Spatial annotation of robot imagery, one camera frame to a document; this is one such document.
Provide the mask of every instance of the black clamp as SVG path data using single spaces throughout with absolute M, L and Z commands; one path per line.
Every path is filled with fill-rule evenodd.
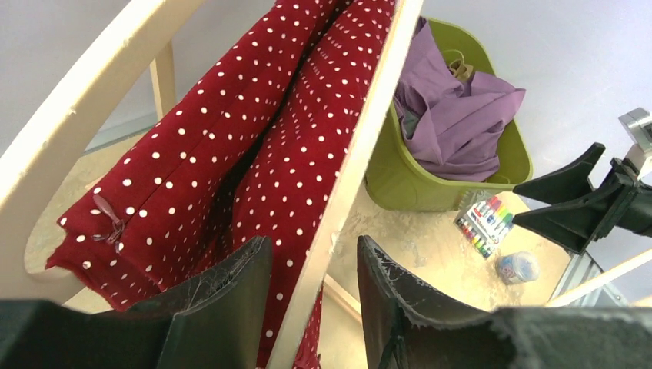
M 594 189 L 589 174 L 604 153 L 594 143 L 569 165 L 519 184 L 514 193 L 550 204 L 514 216 L 514 224 L 559 244 L 575 254 L 609 234 L 614 227 L 652 237 L 652 187 L 638 180 L 628 159 L 611 160 L 611 170 Z

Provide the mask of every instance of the dusty floor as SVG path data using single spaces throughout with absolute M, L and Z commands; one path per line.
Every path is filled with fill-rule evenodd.
M 129 138 L 79 160 L 38 221 L 25 253 L 29 271 L 42 270 L 45 259 L 63 239 L 56 218 L 73 204 L 88 184 L 103 175 L 138 137 Z M 514 211 L 526 210 L 518 197 L 502 194 Z M 515 228 L 500 252 L 533 252 L 541 263 L 538 281 L 507 287 L 497 279 L 490 259 L 485 261 L 454 228 L 453 212 L 412 213 L 385 211 L 361 188 L 341 233 L 329 274 L 354 297 L 358 296 L 355 242 L 369 234 L 397 262 L 444 293 L 484 310 L 500 305 L 543 304 L 563 273 L 569 257 L 556 245 Z M 108 305 L 84 289 L 67 306 L 87 312 L 104 311 Z M 361 325 L 329 298 L 324 299 L 320 352 L 325 369 L 366 367 Z

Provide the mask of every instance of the white wall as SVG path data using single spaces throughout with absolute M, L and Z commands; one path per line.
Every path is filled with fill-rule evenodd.
M 128 0 L 0 1 L 0 155 Z M 174 39 L 180 97 L 273 4 L 207 0 Z M 145 72 L 107 120 L 107 129 L 154 111 Z
M 423 13 L 466 28 L 496 72 L 527 89 L 517 120 L 535 176 L 598 141 L 607 146 L 591 176 L 599 184 L 609 160 L 632 145 L 617 118 L 638 106 L 652 109 L 649 1 L 426 0 Z M 650 247 L 651 239 L 616 229 L 589 252 L 611 268 Z M 615 285 L 630 301 L 652 294 L 652 264 Z
M 0 154 L 127 2 L 0 2 Z M 207 0 L 175 39 L 178 92 L 185 93 L 272 2 Z M 466 28 L 487 48 L 497 73 L 527 89 L 517 118 L 536 176 L 599 141 L 607 153 L 592 178 L 601 180 L 608 159 L 624 156 L 631 145 L 617 117 L 638 106 L 652 109 L 652 8 L 645 0 L 426 0 L 424 15 Z M 150 87 L 144 75 L 105 128 L 153 112 Z M 616 230 L 590 252 L 610 268 L 651 244 Z M 616 285 L 635 301 L 652 294 L 650 281 L 648 265 Z

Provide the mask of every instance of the purple fabric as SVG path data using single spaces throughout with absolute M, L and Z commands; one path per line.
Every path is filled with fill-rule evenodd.
M 469 82 L 459 82 L 448 71 L 429 24 L 420 20 L 394 104 L 401 122 L 405 109 L 421 117 L 411 138 L 401 124 L 407 149 L 420 165 L 440 178 L 479 182 L 500 167 L 498 139 L 524 96 L 524 89 L 480 71 Z

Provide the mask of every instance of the small plastic jar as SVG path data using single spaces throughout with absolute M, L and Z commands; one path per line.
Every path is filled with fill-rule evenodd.
M 537 259 L 527 251 L 499 258 L 496 261 L 496 271 L 505 284 L 536 281 L 541 274 Z

